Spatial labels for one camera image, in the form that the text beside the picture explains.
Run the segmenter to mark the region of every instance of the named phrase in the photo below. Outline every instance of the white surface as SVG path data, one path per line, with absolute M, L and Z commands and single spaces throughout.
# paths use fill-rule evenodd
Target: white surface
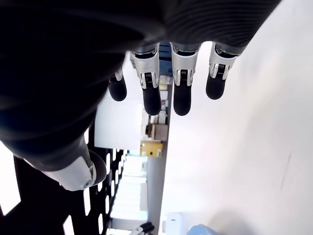
M 8 214 L 20 201 L 20 192 L 16 181 L 14 158 L 0 142 L 0 206 L 3 215 Z
M 180 235 L 183 223 L 184 221 L 182 220 L 180 213 L 168 213 L 166 219 L 165 233 L 167 235 Z
M 100 182 L 100 183 L 98 183 L 98 192 L 100 192 L 101 191 L 101 189 L 102 189 L 102 182 Z
M 89 128 L 87 129 L 87 131 L 85 131 L 84 138 L 85 138 L 86 144 L 89 143 Z
M 102 234 L 102 231 L 103 231 L 103 217 L 102 217 L 102 214 L 99 214 L 98 225 L 99 225 L 99 234 Z
M 69 215 L 63 224 L 63 230 L 65 235 L 74 235 L 74 228 L 72 223 L 72 217 Z
M 89 188 L 84 190 L 84 207 L 85 207 L 85 215 L 87 216 L 90 212 L 90 194 Z
M 211 43 L 202 45 L 191 111 L 171 115 L 162 200 L 162 214 L 182 213 L 184 234 L 227 221 L 249 227 L 245 235 L 313 234 L 312 9 L 283 0 L 220 100 L 205 94 Z
M 123 74 L 127 88 L 125 100 L 117 102 L 107 91 L 98 106 L 94 138 L 96 147 L 140 149 L 143 96 L 129 53 L 123 64 Z

